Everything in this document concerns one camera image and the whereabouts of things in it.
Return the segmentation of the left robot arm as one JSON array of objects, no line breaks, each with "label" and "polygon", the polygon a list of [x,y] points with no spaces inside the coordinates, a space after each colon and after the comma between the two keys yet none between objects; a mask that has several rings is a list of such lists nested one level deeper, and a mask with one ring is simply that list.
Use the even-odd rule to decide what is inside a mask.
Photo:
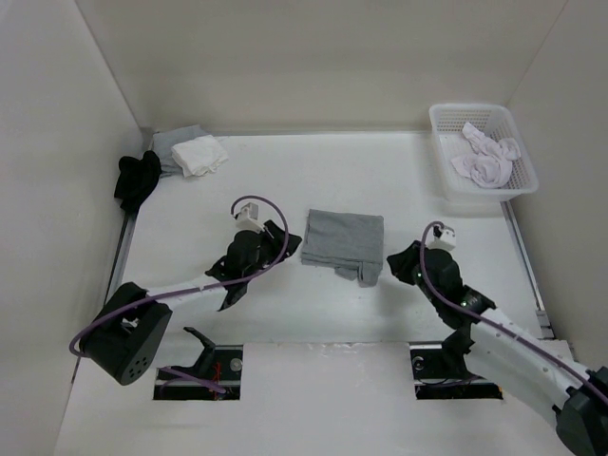
[{"label": "left robot arm", "polygon": [[[302,237],[268,220],[259,229],[241,229],[209,271],[210,287],[224,295],[219,308],[233,307],[247,293],[255,277],[290,257]],[[142,376],[156,355],[173,311],[170,298],[202,292],[202,285],[151,296],[133,282],[121,285],[94,321],[78,335],[70,349],[92,359],[119,384],[130,385]]]}]

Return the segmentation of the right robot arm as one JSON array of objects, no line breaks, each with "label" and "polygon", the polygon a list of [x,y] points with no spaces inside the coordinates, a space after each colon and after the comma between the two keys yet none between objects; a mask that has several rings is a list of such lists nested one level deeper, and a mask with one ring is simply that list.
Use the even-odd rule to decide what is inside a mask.
[{"label": "right robot arm", "polygon": [[607,369],[592,370],[550,351],[496,304],[464,284],[451,254],[413,241],[389,256],[391,274],[418,287],[452,334],[441,365],[500,386],[536,411],[575,455],[607,452]]}]

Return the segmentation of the folded white tank top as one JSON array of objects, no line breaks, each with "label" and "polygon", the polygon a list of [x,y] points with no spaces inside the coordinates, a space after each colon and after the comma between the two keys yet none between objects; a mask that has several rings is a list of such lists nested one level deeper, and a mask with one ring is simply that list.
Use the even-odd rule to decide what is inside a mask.
[{"label": "folded white tank top", "polygon": [[215,173],[229,160],[228,152],[212,135],[200,136],[171,147],[172,158],[185,178]]}]

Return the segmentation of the pale pink tank top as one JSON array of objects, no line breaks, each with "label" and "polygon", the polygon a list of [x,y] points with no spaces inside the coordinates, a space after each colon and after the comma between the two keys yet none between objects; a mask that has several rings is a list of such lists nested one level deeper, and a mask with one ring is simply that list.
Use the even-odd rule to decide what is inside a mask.
[{"label": "pale pink tank top", "polygon": [[497,189],[510,180],[513,163],[522,152],[513,138],[494,141],[471,123],[465,123],[462,134],[472,151],[451,160],[455,171],[484,189]]}]

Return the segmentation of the black tank top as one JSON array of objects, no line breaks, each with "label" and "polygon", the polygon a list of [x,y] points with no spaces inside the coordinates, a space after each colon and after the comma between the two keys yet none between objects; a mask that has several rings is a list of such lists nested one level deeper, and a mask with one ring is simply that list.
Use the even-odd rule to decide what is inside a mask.
[{"label": "black tank top", "polygon": [[127,214],[137,213],[145,200],[155,190],[162,173],[161,162],[152,150],[145,151],[140,159],[123,156],[114,198]]}]

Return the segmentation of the folded light grey tank top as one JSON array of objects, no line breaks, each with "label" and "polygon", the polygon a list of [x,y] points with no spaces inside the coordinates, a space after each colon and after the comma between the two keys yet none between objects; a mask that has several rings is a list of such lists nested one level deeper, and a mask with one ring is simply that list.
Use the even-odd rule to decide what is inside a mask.
[{"label": "folded light grey tank top", "polygon": [[199,125],[181,127],[169,131],[157,132],[152,137],[152,150],[161,164],[161,177],[179,175],[182,169],[172,158],[172,147],[179,143],[205,136],[206,132]]}]

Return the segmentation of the white plastic basket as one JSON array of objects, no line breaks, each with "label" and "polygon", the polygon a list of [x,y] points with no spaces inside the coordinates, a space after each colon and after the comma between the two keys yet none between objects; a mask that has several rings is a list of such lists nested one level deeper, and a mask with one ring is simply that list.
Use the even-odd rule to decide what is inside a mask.
[{"label": "white plastic basket", "polygon": [[435,104],[428,111],[446,198],[503,202],[539,181],[510,111],[496,104]]}]

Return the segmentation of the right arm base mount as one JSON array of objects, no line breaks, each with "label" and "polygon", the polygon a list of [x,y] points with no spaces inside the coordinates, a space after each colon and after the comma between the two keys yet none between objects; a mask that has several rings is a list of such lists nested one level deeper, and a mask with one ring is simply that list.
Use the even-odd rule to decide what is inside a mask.
[{"label": "right arm base mount", "polygon": [[503,390],[470,373],[461,361],[447,361],[440,344],[409,346],[414,394],[418,400],[503,400]]}]

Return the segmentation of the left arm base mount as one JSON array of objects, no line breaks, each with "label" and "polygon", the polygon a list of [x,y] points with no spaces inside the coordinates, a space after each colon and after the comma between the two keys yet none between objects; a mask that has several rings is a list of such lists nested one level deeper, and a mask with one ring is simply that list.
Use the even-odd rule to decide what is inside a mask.
[{"label": "left arm base mount", "polygon": [[183,330],[197,339],[199,356],[187,366],[170,366],[198,381],[157,370],[153,390],[155,401],[237,401],[241,394],[244,347],[218,345],[193,327]]}]

